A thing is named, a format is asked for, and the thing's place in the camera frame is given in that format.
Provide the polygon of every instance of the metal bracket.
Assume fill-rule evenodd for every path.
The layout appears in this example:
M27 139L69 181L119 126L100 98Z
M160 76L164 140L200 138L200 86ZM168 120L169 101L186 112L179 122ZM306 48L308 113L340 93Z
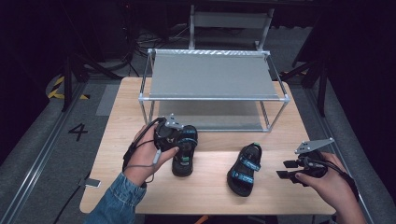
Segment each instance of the metal bracket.
M306 153L306 152L311 152L311 151L314 151L320 147L325 147L333 142L334 142L333 138L316 140L316 141L308 141L308 142L303 141L300 144L300 146L296 150L294 150L294 153L302 154L302 153Z
M180 124L177 119L175 119L174 114L171 114L169 117L166 118L165 127L182 130L184 128L184 125Z

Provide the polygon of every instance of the human hand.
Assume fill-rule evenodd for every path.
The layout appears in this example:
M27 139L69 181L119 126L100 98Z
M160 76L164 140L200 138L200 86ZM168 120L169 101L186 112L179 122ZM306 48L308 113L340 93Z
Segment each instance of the human hand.
M124 175L137 186L141 186L145 180L157 172L168 160L172 159L178 152L178 147L173 147L163 152L156 164L153 164L157 148L154 146L154 131L157 125L148 129L146 134L136 144L138 147L131 159L129 159ZM146 125L136 134L134 141L146 129Z
M332 153L321 152L325 161L330 161L346 172L344 165ZM322 178L297 173L296 178L312 187L318 195L337 211L337 223L365 223L355 195L343 177L329 168Z

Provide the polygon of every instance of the black sandal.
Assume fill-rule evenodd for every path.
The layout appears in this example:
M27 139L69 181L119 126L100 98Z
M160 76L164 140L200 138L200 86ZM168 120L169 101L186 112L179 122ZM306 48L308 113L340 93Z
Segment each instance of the black sandal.
M258 143L243 147L233 167L227 174L227 183L237 195L247 197L253 190L254 172L259 171L262 148Z
M192 158L198 145L198 132L192 125L186 125L177 139L178 153L172 160L172 173L176 176L192 174Z

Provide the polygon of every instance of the dark floor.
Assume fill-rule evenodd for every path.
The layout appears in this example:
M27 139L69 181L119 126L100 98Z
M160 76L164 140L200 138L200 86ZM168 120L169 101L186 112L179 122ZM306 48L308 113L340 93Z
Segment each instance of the dark floor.
M183 27L177 28L175 34L182 29ZM279 72L292 69L291 63L309 32L309 28L270 29L264 48L271 51ZM256 40L254 36L256 33L250 31L238 31L230 35L219 30L203 30L197 37L196 48L254 49L253 42ZM177 42L164 45L162 48L187 49L186 37L188 37L187 33L183 33L178 36ZM152 47L151 44L153 42L142 43L141 46ZM132 62L134 69L127 66L115 73L127 77L136 76L136 71L142 75L145 62L145 57L136 54ZM368 223L396 223L395 205L351 131L331 85L329 84L327 89L326 117L323 118L318 114L315 106L317 87L312 90L303 89L300 85L302 78L302 76L294 77L288 80L288 83L310 139L328 137L335 139L336 144L329 150L341 157L348 171L356 179L361 193L362 209L365 211ZM49 90L55 79L49 84ZM117 91L119 85L119 80L97 74L92 75L86 84L75 83L76 94L89 94L90 99L77 100L65 113L61 112L64 103L62 99L50 100L50 104L0 167L2 223L54 222L69 197L78 188L78 181L92 168L106 127L109 108L114 101L114 94L111 92ZM88 132L78 140L78 135L69 131L79 124L84 124L84 131ZM35 178L30 179L32 180L31 185L28 185L30 188L22 189L21 186L27 186L27 184L23 185L25 177L32 176L29 171L35 166L38 156L44 158L42 169L36 170ZM77 191L64 209L58 223L83 221L86 215L78 208L83 191L83 189ZM13 202L17 199L21 199L19 206L15 205L16 201ZM145 218L148 222L153 220L152 217L139 215L136 223L144 223ZM277 220L281 224L300 224L312 223L312 218L312 216L278 216ZM327 219L329 217L316 216L315 223Z

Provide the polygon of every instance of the sandal strap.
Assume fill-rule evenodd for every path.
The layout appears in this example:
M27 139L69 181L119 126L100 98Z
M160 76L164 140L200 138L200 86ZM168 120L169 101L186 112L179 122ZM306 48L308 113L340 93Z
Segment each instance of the sandal strap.
M259 164L256 162L248 160L245 156L241 156L239 160L244 164L247 168L254 170L254 171L259 171L260 168L262 168Z
M192 142L196 146L198 145L198 142L195 139L192 139L192 138L183 138L180 141L178 141L178 143L185 143L185 142Z
M241 180L241 181L244 181L244 182L249 183L249 184L253 184L253 182L254 182L253 176L245 175L245 174L236 172L235 170L233 170L231 172L231 177L236 178L236 179Z

